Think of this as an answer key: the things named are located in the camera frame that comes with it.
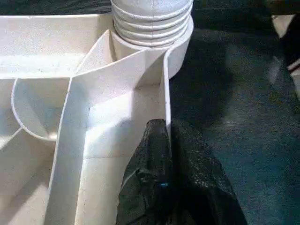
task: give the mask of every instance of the dark floor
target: dark floor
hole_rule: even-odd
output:
[[[109,0],[4,2],[8,0],[0,0],[1,15],[110,11]],[[230,13],[222,18],[219,12],[214,17],[210,11],[209,17],[195,21],[206,30],[195,30],[183,68],[170,82],[172,116],[202,130],[250,225],[297,224],[299,102],[278,38],[266,15],[235,14],[233,33],[229,23],[222,30],[221,22]],[[207,22],[210,18],[217,19],[216,27]],[[239,29],[235,20],[246,21],[245,26]]]

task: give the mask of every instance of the white wall divider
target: white wall divider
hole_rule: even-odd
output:
[[[29,135],[22,128],[0,149],[0,211],[18,195],[53,150],[53,144]]]
[[[21,127],[36,138],[56,141],[69,78],[16,79],[12,108]]]
[[[0,148],[20,127],[10,103],[14,82],[14,79],[0,79]]]
[[[60,120],[45,225],[74,224],[88,113],[84,93],[71,80]]]

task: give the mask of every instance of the white compartment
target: white compartment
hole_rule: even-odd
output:
[[[29,134],[49,141],[57,138],[69,78],[16,79],[12,108]]]
[[[21,128],[0,149],[0,224],[43,220],[53,150]]]
[[[0,77],[70,77],[110,15],[0,17]]]

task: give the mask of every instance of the white tray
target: white tray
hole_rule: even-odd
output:
[[[171,122],[173,45],[122,40],[111,15],[0,16],[0,225],[113,225],[147,121]]]

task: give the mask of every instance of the white cylinder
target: white cylinder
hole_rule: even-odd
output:
[[[171,45],[188,27],[193,0],[111,0],[114,26],[126,41]]]

